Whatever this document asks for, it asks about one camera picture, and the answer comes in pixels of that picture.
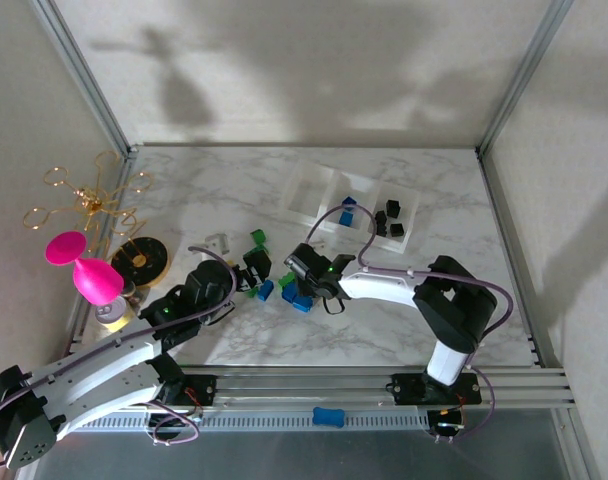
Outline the small dark jar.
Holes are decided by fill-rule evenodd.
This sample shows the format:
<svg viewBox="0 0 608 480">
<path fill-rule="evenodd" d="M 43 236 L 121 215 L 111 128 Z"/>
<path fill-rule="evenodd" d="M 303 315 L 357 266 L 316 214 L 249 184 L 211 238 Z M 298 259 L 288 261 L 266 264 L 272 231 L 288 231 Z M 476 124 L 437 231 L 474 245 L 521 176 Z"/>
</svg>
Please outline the small dark jar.
<svg viewBox="0 0 608 480">
<path fill-rule="evenodd" d="M 138 306 L 143 299 L 142 292 L 132 280 L 125 280 L 121 296 L 133 307 Z"/>
</svg>

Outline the clear three-compartment container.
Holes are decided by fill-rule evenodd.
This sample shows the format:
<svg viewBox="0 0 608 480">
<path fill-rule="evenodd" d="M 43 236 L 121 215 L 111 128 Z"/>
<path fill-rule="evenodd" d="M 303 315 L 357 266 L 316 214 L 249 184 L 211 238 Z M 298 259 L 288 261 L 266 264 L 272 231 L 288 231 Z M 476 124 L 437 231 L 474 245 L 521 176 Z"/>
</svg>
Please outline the clear three-compartment container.
<svg viewBox="0 0 608 480">
<path fill-rule="evenodd" d="M 372 214 L 381 210 L 386 214 L 386 202 L 397 200 L 401 207 L 399 216 L 389 218 L 386 214 L 387 236 L 377 236 L 373 245 L 399 254 L 405 252 L 420 203 L 420 194 L 406 187 L 300 160 L 283 193 L 283 216 L 311 227 L 321 215 L 340 205 L 347 196 Z M 390 225 L 396 223 L 403 225 L 403 236 L 391 236 Z"/>
</svg>

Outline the yellow tin can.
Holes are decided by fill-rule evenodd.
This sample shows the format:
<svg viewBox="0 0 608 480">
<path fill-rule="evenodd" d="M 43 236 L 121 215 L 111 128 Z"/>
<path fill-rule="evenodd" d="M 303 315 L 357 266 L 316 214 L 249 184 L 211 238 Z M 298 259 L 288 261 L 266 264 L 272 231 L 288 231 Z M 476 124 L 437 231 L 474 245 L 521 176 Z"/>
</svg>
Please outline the yellow tin can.
<svg viewBox="0 0 608 480">
<path fill-rule="evenodd" d="M 133 308 L 121 296 L 111 303 L 96 306 L 94 313 L 99 324 L 110 333 L 122 329 L 135 317 Z"/>
</svg>

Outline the pink hourglass-shaped goblet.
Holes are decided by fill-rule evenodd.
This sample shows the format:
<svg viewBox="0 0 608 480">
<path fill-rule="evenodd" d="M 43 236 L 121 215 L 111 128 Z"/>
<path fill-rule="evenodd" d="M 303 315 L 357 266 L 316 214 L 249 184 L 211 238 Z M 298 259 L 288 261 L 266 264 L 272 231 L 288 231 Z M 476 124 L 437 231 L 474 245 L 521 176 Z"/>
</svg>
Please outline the pink hourglass-shaped goblet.
<svg viewBox="0 0 608 480">
<path fill-rule="evenodd" d="M 72 265 L 75 288 L 90 304 L 111 303 L 121 294 L 124 280 L 109 263 L 98 258 L 84 258 L 86 247 L 84 234 L 68 231 L 54 237 L 44 255 L 52 265 Z"/>
</svg>

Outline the blue bone-shaped object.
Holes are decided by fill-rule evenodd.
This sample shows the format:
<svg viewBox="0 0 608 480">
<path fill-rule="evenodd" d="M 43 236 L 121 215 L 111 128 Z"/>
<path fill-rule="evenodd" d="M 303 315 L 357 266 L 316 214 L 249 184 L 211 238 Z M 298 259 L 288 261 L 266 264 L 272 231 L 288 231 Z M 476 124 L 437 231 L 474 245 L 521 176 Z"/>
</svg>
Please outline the blue bone-shaped object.
<svg viewBox="0 0 608 480">
<path fill-rule="evenodd" d="M 345 417 L 345 411 L 342 409 L 314 407 L 312 410 L 312 424 L 315 426 L 343 428 Z"/>
</svg>

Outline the aluminium front rail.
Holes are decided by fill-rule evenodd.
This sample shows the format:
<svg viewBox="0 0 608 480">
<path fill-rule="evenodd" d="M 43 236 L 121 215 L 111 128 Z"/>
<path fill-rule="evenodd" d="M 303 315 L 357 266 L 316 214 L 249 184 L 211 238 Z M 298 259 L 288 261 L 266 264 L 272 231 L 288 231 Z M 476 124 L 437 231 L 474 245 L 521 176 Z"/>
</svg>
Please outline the aluminium front rail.
<svg viewBox="0 0 608 480">
<path fill-rule="evenodd" d="M 195 367 L 171 380 L 188 375 L 215 375 L 216 395 L 211 409 L 260 409 L 275 406 L 295 409 L 304 406 L 349 408 L 358 406 L 397 406 L 386 390 L 391 376 L 420 373 L 413 368 L 388 367 Z M 569 381 L 559 368 L 489 368 L 478 377 L 482 403 L 463 405 L 502 408 L 549 408 L 573 404 Z M 156 370 L 143 364 L 130 367 L 112 378 L 76 381 L 60 377 L 35 388 L 37 398 L 46 402 L 49 412 L 60 415 L 76 408 L 121 408 L 150 400 L 166 382 Z"/>
</svg>

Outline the aluminium frame back rail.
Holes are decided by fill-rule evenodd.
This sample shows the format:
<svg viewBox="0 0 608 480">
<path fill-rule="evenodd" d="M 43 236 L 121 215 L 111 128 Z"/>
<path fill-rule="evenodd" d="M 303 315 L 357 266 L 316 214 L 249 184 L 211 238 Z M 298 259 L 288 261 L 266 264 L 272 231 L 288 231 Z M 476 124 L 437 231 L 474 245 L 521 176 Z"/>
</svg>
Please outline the aluminium frame back rail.
<svg viewBox="0 0 608 480">
<path fill-rule="evenodd" d="M 467 149 L 474 150 L 474 144 L 439 144 L 439 143 L 373 143 L 373 142 L 222 142 L 222 141 L 193 141 L 193 142 L 140 142 L 131 144 L 131 149 L 140 148 L 207 148 L 207 147 L 276 147 L 276 148 L 386 148 L 386 149 Z"/>
</svg>

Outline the aluminium frame post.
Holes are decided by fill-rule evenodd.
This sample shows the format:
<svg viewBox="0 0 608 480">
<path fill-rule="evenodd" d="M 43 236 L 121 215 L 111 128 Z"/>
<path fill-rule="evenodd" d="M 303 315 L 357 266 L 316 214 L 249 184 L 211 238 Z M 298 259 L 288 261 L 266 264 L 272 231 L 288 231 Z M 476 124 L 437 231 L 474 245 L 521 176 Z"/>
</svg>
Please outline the aluminium frame post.
<svg viewBox="0 0 608 480">
<path fill-rule="evenodd" d="M 480 162 L 488 156 L 525 92 L 575 0 L 551 0 L 476 146 Z"/>
<path fill-rule="evenodd" d="M 113 147 L 125 158 L 138 149 L 128 140 L 55 0 L 27 0 Z"/>
</svg>

